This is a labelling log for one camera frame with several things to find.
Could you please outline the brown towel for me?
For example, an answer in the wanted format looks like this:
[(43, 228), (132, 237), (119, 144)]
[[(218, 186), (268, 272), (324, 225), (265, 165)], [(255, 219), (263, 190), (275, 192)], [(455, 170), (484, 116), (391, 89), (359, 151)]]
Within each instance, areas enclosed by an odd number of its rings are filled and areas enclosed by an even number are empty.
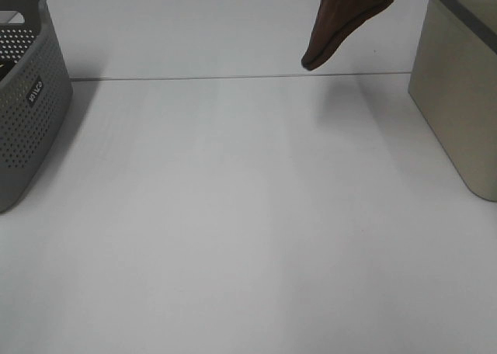
[(321, 0), (301, 65), (321, 67), (356, 29), (387, 9), (394, 0)]

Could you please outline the grey perforated plastic basket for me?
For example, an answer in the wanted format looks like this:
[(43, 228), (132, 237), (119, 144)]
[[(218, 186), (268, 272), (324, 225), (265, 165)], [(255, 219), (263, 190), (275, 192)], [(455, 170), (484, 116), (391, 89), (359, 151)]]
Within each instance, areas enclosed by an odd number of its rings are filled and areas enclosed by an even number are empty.
[(47, 0), (1, 0), (1, 211), (14, 207), (64, 122), (73, 88)]

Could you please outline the beige plastic basket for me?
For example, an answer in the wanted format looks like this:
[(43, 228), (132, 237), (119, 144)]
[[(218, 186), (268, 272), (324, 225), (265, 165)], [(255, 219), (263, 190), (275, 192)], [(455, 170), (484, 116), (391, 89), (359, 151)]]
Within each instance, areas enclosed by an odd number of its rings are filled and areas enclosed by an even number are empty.
[(496, 0), (429, 0), (408, 92), (466, 187), (496, 200)]

